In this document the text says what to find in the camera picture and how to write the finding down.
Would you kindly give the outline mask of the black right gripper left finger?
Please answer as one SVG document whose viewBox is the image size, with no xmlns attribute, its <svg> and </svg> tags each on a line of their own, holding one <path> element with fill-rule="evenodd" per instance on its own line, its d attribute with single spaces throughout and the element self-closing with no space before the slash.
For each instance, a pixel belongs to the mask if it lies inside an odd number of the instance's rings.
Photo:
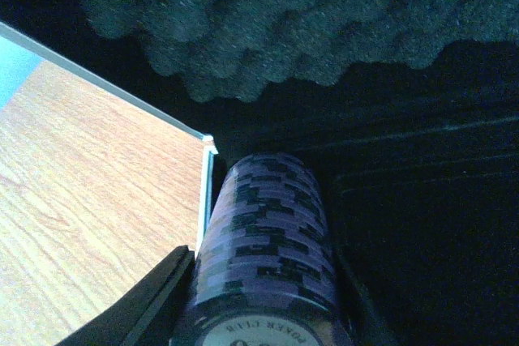
<svg viewBox="0 0 519 346">
<path fill-rule="evenodd" d="M 195 255 L 178 246 L 112 306 L 60 345 L 167 345 L 187 303 Z"/>
</svg>

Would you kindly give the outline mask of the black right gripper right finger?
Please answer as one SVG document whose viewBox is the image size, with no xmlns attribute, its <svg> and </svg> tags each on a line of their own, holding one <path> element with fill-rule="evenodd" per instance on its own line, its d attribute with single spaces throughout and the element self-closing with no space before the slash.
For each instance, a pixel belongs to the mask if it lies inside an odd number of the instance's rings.
<svg viewBox="0 0 519 346">
<path fill-rule="evenodd" d="M 339 252 L 335 255 L 337 266 L 350 287 L 349 298 L 356 316 L 354 322 L 358 345 L 397 345 L 397 337 L 375 308 L 367 287 L 354 274 L 345 256 Z"/>
</svg>

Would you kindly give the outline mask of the purple chip stack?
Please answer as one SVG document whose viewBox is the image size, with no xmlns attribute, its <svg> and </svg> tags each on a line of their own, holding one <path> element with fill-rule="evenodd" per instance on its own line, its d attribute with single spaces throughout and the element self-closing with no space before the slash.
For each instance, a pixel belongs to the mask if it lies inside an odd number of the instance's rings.
<svg viewBox="0 0 519 346">
<path fill-rule="evenodd" d="M 227 173 L 172 345 L 352 345 L 317 181 L 258 153 Z"/>
</svg>

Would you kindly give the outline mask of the aluminium poker case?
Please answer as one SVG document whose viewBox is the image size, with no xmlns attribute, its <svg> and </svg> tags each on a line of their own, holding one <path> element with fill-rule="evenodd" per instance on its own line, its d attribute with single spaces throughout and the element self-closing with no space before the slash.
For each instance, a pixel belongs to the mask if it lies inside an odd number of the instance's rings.
<svg viewBox="0 0 519 346">
<path fill-rule="evenodd" d="M 518 342 L 518 0 L 1 0 L 230 167 L 287 152 L 399 345 Z"/>
</svg>

